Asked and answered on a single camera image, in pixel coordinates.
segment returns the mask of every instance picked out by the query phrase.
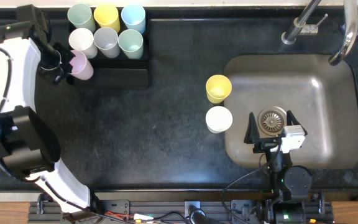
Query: stainless steel sink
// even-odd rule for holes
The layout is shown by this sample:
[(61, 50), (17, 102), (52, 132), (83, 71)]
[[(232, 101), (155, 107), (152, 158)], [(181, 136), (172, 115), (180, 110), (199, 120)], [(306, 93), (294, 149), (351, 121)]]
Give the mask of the stainless steel sink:
[(352, 69), (328, 64), (328, 55), (242, 55), (224, 75), (232, 82), (224, 106), (233, 115), (226, 151), (243, 167), (258, 167), (260, 154), (244, 136), (254, 112), (262, 138), (282, 131), (291, 110), (307, 130), (302, 148), (291, 152), (294, 165), (350, 169), (358, 164), (358, 105)]

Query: plastic cup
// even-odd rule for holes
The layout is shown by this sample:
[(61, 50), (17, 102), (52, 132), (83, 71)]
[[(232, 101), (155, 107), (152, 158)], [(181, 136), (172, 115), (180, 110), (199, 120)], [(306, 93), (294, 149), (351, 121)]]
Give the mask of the plastic cup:
[(87, 58), (94, 58), (98, 54), (98, 49), (93, 43), (93, 34), (88, 29), (75, 29), (68, 37), (68, 43), (74, 50), (83, 52)]
[(233, 116), (227, 108), (214, 106), (206, 113), (205, 121), (208, 130), (217, 134), (230, 128), (233, 123)]
[(94, 10), (93, 13), (94, 19), (100, 27), (110, 27), (113, 28), (116, 32), (119, 32), (119, 17), (118, 10), (113, 4), (103, 4)]
[(125, 30), (118, 37), (119, 47), (129, 59), (139, 59), (143, 56), (143, 37), (136, 30)]
[(140, 5), (129, 5), (122, 9), (121, 19), (128, 29), (134, 29), (141, 34), (146, 30), (146, 12)]
[(77, 28), (86, 28), (94, 32), (96, 26), (91, 8), (86, 4), (75, 4), (67, 12), (68, 20)]
[(108, 58), (115, 58), (119, 55), (118, 34), (110, 27), (98, 29), (93, 36), (94, 44)]
[(79, 78), (80, 80), (90, 79), (93, 75), (93, 67), (86, 58), (85, 54), (79, 50), (71, 50), (75, 57), (70, 61), (73, 66), (70, 75)]
[(213, 75), (206, 82), (206, 96), (211, 103), (220, 103), (231, 92), (231, 82), (224, 75)]

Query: faucet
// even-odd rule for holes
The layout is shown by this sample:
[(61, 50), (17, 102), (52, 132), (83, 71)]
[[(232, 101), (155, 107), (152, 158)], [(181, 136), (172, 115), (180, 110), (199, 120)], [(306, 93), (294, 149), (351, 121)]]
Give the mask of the faucet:
[[(328, 15), (326, 14), (316, 25), (308, 25), (306, 21), (320, 2), (321, 0), (310, 1), (301, 15), (294, 19), (288, 32), (284, 32), (281, 36), (284, 44), (294, 44), (298, 35), (317, 34), (318, 26)], [(329, 58), (328, 62), (330, 65), (337, 65), (348, 55), (357, 37), (358, 13), (356, 0), (343, 0), (343, 3), (346, 20), (345, 38), (339, 51)]]

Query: black rack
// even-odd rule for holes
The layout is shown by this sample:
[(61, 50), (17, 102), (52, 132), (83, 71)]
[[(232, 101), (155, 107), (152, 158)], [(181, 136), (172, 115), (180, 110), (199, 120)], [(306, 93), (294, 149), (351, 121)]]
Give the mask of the black rack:
[[(100, 28), (95, 21), (96, 30)], [(127, 29), (125, 23), (120, 18), (120, 31), (118, 35)], [(75, 26), (70, 23), (70, 33), (75, 30)], [(120, 49), (120, 54), (116, 58), (107, 58), (98, 49), (95, 58), (88, 59), (93, 67), (93, 76), (89, 80), (80, 80), (72, 75), (67, 76), (68, 84), (81, 88), (97, 89), (130, 89), (143, 90), (150, 84), (149, 59), (149, 21), (146, 20), (146, 30), (143, 36), (143, 56), (140, 59), (129, 59)]]

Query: sink drain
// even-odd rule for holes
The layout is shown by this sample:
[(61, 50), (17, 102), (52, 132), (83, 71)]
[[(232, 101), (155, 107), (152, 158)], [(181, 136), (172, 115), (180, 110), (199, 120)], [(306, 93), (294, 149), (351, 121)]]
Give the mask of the sink drain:
[(259, 113), (259, 128), (266, 134), (274, 136), (279, 134), (285, 126), (286, 113), (277, 106), (271, 106)]

